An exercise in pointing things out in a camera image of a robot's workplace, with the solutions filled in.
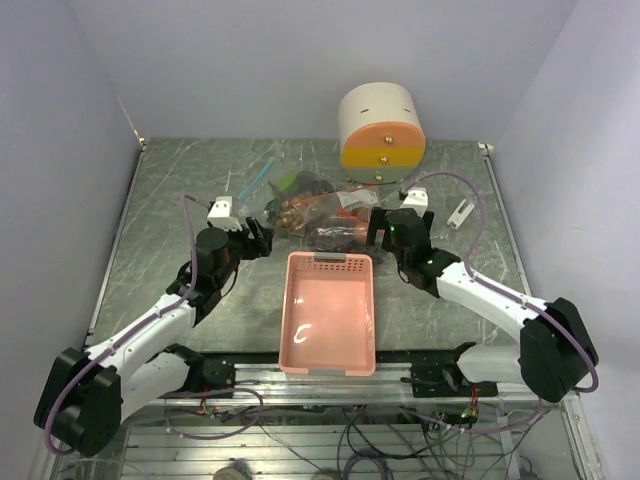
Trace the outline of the small white plastic clip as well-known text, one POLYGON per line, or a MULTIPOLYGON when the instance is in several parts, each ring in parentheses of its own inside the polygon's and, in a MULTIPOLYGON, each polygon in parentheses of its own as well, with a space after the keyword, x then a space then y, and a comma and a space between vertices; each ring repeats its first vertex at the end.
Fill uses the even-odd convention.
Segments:
POLYGON ((467 199, 462 199, 455 210, 449 216, 446 224, 449 228, 458 230, 473 212, 475 204, 467 199))

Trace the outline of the fake green vegetable piece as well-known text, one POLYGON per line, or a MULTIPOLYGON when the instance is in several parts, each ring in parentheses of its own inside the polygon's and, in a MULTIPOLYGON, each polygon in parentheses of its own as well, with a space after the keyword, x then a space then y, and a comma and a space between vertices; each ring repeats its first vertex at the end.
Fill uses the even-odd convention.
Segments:
POLYGON ((279 191, 286 191, 296 184, 297 173, 288 171, 276 179, 275 186, 279 191))

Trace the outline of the pink perforated plastic basket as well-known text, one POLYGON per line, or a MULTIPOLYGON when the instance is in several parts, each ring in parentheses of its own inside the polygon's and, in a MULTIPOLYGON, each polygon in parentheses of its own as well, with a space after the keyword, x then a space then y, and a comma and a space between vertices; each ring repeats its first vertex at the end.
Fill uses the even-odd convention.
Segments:
POLYGON ((278 363, 291 375, 368 377, 375 372, 369 256, 302 251, 288 256, 278 363))

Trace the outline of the orange zip top bag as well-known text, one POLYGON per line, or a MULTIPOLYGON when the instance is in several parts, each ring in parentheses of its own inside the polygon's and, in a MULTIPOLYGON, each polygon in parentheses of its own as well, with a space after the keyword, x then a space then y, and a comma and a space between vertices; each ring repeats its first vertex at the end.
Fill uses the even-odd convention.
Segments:
POLYGON ((377 255, 379 248, 367 244, 367 233, 372 210, 379 205, 377 186, 296 202, 295 208, 303 220, 305 246, 319 252, 377 255))

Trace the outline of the round mini drawer cabinet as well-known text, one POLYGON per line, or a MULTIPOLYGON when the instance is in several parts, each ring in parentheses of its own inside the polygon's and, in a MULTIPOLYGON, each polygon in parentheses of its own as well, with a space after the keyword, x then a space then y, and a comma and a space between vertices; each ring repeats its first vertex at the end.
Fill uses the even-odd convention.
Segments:
POLYGON ((426 137, 413 98, 390 82, 359 85, 338 109, 340 164, 354 182, 383 185, 408 177, 420 164, 426 137))

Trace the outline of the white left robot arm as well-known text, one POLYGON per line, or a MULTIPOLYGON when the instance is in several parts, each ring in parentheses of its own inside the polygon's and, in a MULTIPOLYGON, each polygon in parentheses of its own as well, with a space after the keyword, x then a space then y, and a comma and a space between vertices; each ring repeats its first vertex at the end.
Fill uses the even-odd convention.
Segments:
POLYGON ((60 353, 34 413, 47 448, 93 456, 149 402, 205 395, 203 356, 177 341, 233 289, 241 262, 270 255, 273 237, 252 217, 237 230, 192 233, 190 260, 147 313, 89 349, 60 353))

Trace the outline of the blue zip top bag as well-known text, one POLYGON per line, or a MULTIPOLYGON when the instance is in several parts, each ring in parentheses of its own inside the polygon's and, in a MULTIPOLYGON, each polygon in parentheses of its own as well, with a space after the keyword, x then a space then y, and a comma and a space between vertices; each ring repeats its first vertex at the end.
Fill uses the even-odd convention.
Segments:
POLYGON ((280 236, 303 236, 306 220, 297 209, 303 201, 335 192, 318 173, 270 157, 255 178, 234 198, 240 217, 252 217, 280 236))

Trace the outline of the aluminium rail frame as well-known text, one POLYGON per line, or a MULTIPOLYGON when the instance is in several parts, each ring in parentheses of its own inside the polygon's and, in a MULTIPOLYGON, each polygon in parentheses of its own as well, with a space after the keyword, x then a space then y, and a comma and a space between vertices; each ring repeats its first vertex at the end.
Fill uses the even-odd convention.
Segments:
POLYGON ((460 348, 384 350, 369 377, 287 374, 273 352, 206 353, 210 397, 151 402, 45 479, 601 479, 580 397, 468 384, 460 348))

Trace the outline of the fake brown longan bunch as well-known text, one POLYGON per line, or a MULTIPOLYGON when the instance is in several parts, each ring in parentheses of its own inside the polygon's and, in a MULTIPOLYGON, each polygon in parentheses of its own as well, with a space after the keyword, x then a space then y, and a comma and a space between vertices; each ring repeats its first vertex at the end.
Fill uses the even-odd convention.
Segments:
POLYGON ((274 224, 280 229, 296 232, 305 226, 303 215, 296 206, 288 200, 282 200, 275 216, 274 224))

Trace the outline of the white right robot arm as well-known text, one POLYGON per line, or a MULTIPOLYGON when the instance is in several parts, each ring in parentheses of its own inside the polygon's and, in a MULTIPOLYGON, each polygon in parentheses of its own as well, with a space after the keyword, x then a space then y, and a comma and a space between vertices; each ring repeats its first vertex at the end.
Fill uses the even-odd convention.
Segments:
POLYGON ((589 377, 587 389, 594 391, 599 385, 598 355, 576 305, 563 297, 545 301, 512 290, 434 247, 433 217, 430 211, 376 207, 367 242, 382 241, 404 282, 474 312, 514 340, 507 347, 459 347, 453 364, 440 373, 442 387, 459 396, 475 383, 521 384, 542 400, 557 403, 581 390, 581 381, 589 377))

